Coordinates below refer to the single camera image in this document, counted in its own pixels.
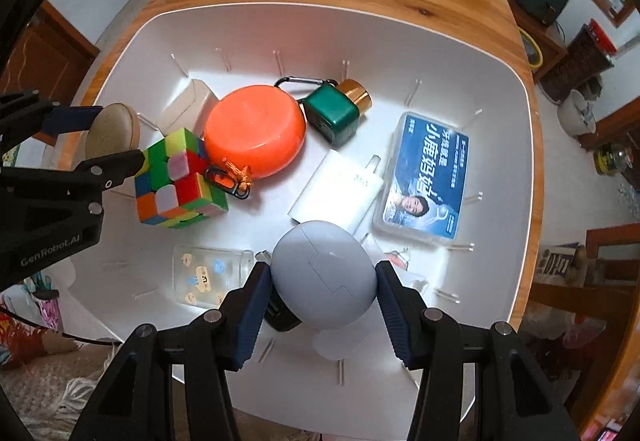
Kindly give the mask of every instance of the blue gripper pad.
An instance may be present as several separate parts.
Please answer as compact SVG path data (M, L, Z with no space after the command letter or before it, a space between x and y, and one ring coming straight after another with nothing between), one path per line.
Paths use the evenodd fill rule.
M389 261L378 262L376 276L378 303L396 357L408 369L419 369L427 349L420 325L426 305L415 289L402 286Z
M230 332L231 351L228 370L242 369L244 362L251 358L260 325L271 296L271 268L264 262L257 262L244 287L228 293L220 306L227 317Z

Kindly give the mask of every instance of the tan round object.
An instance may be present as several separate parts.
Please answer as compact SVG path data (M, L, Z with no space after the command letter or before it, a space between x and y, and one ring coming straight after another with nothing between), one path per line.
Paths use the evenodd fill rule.
M124 103L106 106L94 119L84 146L87 159L126 152L140 144L138 114Z

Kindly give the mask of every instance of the white bucket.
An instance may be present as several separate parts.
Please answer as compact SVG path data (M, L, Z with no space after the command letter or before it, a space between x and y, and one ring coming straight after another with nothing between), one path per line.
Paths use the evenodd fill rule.
M560 126L568 135L574 137L580 134L596 132L596 121L591 118L588 123L584 122L582 111L588 106L587 101L578 90L572 89L569 96L558 106L558 120Z

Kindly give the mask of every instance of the wooden picture frame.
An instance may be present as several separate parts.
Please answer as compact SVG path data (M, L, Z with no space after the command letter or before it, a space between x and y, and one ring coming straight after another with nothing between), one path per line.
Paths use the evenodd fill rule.
M632 0L592 0L593 3L607 16L615 27L631 15L636 8Z

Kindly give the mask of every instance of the rubik's cube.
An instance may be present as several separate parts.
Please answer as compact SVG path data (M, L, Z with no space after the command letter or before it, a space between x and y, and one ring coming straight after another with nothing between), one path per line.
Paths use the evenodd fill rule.
M228 211L226 195L204 179L204 142L185 128L143 151L136 174L138 217L146 225L183 228Z

